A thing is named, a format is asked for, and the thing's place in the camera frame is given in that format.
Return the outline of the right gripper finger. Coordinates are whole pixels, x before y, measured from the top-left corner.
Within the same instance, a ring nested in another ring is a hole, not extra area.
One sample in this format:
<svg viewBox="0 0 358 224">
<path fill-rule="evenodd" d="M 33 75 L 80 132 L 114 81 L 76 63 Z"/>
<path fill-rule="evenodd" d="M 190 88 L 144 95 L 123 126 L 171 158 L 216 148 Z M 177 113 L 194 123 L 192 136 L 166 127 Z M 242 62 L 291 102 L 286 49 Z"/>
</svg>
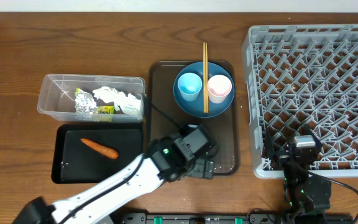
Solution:
<svg viewBox="0 0 358 224">
<path fill-rule="evenodd" d="M 321 141 L 316 137 L 316 135 L 314 134 L 314 132 L 310 129 L 310 127 L 307 125 L 307 124 L 304 124 L 303 125 L 303 132 L 306 134 L 306 135 L 310 135 L 315 144 L 316 145 L 320 145 L 321 144 Z"/>
<path fill-rule="evenodd" d="M 273 153 L 274 153 L 273 141 L 272 141 L 270 131 L 267 128 L 265 130 L 265 141 L 264 141 L 264 149 L 262 151 L 262 155 L 263 156 L 272 156 Z"/>
</svg>

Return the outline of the yellow foil snack wrapper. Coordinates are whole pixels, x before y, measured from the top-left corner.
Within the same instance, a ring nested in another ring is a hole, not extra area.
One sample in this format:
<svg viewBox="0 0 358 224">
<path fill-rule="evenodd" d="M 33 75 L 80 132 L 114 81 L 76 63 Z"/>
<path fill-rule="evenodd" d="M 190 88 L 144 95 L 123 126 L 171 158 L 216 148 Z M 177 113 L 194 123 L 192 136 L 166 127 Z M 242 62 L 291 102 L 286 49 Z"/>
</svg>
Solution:
<svg viewBox="0 0 358 224">
<path fill-rule="evenodd" d="M 75 108 L 83 121 L 112 122 L 114 106 L 98 106 L 91 93 L 77 88 L 75 91 Z"/>
</svg>

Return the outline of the orange carrot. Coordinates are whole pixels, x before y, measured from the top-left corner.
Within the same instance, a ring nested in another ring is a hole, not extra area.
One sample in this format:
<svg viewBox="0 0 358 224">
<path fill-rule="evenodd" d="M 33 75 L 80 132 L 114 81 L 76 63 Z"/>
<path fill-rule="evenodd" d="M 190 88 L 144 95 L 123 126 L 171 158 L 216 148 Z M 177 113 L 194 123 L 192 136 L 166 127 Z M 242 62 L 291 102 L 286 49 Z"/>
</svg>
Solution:
<svg viewBox="0 0 358 224">
<path fill-rule="evenodd" d="M 94 151 L 102 154 L 103 156 L 106 156 L 110 159 L 117 159 L 119 157 L 119 153 L 110 147 L 101 145 L 97 142 L 94 142 L 90 139 L 81 138 L 81 142 L 93 149 Z"/>
</svg>

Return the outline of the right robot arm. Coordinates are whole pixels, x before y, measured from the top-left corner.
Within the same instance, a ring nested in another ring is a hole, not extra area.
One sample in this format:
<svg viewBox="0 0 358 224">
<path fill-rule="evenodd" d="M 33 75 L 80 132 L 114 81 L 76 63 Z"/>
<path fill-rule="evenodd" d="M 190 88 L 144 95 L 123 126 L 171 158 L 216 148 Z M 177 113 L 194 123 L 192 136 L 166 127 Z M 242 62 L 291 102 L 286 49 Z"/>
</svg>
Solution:
<svg viewBox="0 0 358 224">
<path fill-rule="evenodd" d="M 330 208 L 331 183 L 307 171 L 317 160 L 322 146 L 309 126 L 304 125 L 302 135 L 276 150 L 272 135 L 266 130 L 262 155 L 270 159 L 273 168 L 283 170 L 284 197 L 290 204 L 289 209 L 275 217 L 275 223 L 295 223 L 298 216 L 317 215 Z"/>
</svg>

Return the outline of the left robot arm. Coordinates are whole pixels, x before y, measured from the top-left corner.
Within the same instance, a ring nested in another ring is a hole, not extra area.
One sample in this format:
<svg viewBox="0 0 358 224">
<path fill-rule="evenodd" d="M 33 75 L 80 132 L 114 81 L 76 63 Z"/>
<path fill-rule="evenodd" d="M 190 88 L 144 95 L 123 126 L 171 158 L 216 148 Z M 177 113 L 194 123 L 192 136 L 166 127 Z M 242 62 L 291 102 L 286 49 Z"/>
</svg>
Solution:
<svg viewBox="0 0 358 224">
<path fill-rule="evenodd" d="M 207 137 L 171 136 L 154 139 L 145 153 L 92 188 L 50 205 L 43 197 L 27 203 L 14 219 L 18 223 L 97 223 L 127 202 L 174 182 L 215 146 Z"/>
</svg>

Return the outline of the white tissue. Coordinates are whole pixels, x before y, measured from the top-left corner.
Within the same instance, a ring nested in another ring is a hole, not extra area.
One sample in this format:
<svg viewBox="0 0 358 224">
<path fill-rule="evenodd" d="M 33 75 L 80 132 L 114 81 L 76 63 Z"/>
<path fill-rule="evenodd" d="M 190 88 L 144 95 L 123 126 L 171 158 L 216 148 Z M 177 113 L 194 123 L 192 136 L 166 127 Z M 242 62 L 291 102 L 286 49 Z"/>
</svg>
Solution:
<svg viewBox="0 0 358 224">
<path fill-rule="evenodd" d="M 118 100 L 118 108 L 124 114 L 138 115 L 140 113 L 141 100 L 131 93 L 125 94 L 124 92 L 120 92 L 118 94 Z"/>
<path fill-rule="evenodd" d="M 119 91 L 109 86 L 102 86 L 93 90 L 93 95 L 97 100 L 102 100 L 104 103 L 119 102 Z"/>
</svg>

